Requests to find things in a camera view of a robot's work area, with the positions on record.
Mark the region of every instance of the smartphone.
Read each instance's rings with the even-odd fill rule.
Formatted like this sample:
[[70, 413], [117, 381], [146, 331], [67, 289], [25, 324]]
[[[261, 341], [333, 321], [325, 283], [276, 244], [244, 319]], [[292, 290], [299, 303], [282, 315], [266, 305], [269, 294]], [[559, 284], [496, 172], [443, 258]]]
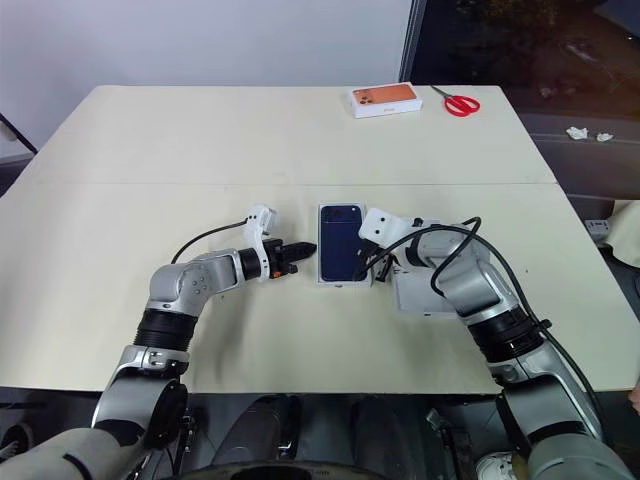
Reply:
[[366, 272], [353, 278], [362, 244], [358, 236], [363, 218], [360, 205], [321, 205], [319, 216], [319, 280], [338, 283], [365, 280]]

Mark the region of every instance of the white table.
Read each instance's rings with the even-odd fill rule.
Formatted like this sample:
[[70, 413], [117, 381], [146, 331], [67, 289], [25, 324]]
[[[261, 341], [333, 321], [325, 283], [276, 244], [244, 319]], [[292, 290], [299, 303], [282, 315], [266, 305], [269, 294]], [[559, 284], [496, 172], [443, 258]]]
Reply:
[[[278, 210], [278, 237], [315, 241], [318, 203], [358, 201], [482, 216], [594, 387], [631, 387], [638, 321], [501, 92], [460, 87], [486, 116], [454, 122], [427, 90], [419, 113], [356, 121], [342, 91], [94, 91], [0, 199], [0, 384], [104, 388], [151, 274], [184, 241], [256, 202]], [[184, 258], [244, 246], [229, 231]], [[211, 302], [184, 380], [192, 392], [498, 391], [458, 320], [399, 314], [392, 297], [319, 287], [303, 262]]]

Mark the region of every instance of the scissors handle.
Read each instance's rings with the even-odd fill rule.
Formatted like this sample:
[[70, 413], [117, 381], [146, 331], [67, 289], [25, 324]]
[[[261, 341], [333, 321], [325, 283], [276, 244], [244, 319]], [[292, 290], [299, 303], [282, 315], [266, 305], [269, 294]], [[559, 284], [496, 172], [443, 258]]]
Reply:
[[466, 117], [480, 110], [480, 102], [473, 98], [463, 97], [461, 95], [453, 95], [445, 98], [444, 108], [451, 115], [456, 117]]

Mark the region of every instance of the orange phone box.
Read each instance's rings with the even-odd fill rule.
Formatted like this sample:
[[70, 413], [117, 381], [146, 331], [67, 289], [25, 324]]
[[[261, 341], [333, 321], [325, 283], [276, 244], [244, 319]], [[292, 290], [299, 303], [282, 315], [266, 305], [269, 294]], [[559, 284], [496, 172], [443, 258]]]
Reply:
[[356, 88], [349, 91], [349, 101], [356, 118], [414, 112], [422, 108], [422, 99], [410, 82]]

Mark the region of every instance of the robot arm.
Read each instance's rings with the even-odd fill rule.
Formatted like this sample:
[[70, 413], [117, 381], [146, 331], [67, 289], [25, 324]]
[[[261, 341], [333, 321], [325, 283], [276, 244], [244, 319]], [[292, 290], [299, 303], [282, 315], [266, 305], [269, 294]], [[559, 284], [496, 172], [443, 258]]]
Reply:
[[100, 397], [92, 428], [68, 430], [18, 455], [0, 467], [0, 477], [113, 480], [130, 472], [146, 451], [169, 445], [187, 403], [180, 375], [189, 365], [187, 349], [207, 301], [254, 278], [296, 273], [293, 262], [316, 250], [311, 243], [262, 241], [274, 215], [264, 206], [249, 212], [245, 238], [258, 242], [254, 248], [207, 253], [157, 270], [135, 340], [124, 348]]
[[[386, 248], [428, 227], [423, 223], [371, 209], [359, 233]], [[461, 228], [416, 234], [410, 243], [400, 242], [392, 252], [405, 268], [435, 269], [468, 236]], [[449, 259], [436, 283], [503, 387], [498, 411], [516, 448], [529, 458], [529, 478], [578, 478], [576, 472], [583, 472], [580, 478], [584, 479], [633, 478], [602, 442], [594, 406], [541, 331], [544, 327], [525, 312], [489, 263], [489, 256], [481, 242], [472, 240]]]

